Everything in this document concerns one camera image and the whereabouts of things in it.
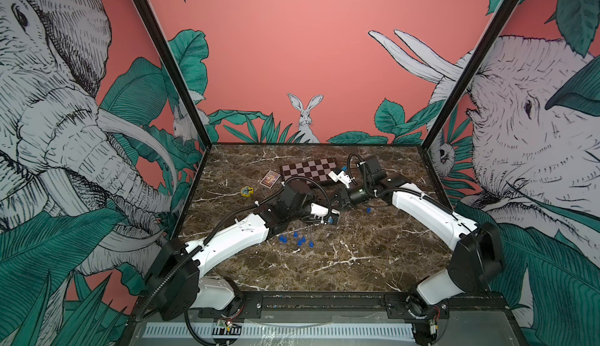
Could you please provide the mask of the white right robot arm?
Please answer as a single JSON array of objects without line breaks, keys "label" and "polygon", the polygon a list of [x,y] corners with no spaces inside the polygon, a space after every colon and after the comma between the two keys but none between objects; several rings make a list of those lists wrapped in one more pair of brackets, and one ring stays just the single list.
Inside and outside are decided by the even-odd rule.
[{"label": "white right robot arm", "polygon": [[402,174],[388,174],[374,155],[358,156],[362,183],[357,184],[349,169],[335,168],[328,177],[343,183],[336,194],[343,209],[370,199],[380,199],[419,221],[452,251],[447,267],[420,281],[411,289],[406,305],[414,316],[458,294],[478,294],[505,268],[503,244],[498,227],[474,220],[442,205]]}]

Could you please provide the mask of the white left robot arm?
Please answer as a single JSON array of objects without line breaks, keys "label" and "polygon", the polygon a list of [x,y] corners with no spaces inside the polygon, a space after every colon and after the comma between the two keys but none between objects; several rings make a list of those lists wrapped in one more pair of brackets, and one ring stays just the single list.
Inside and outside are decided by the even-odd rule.
[{"label": "white left robot arm", "polygon": [[267,241],[287,230],[290,222],[311,216],[328,221],[330,204],[316,203],[315,194],[304,181],[289,183],[258,206],[246,208],[248,216],[199,241],[168,241],[145,277],[148,291],[135,319],[141,322],[147,311],[157,311],[170,321],[190,308],[213,310],[218,316],[237,316],[243,295],[230,279],[210,279],[212,268],[237,253]]}]

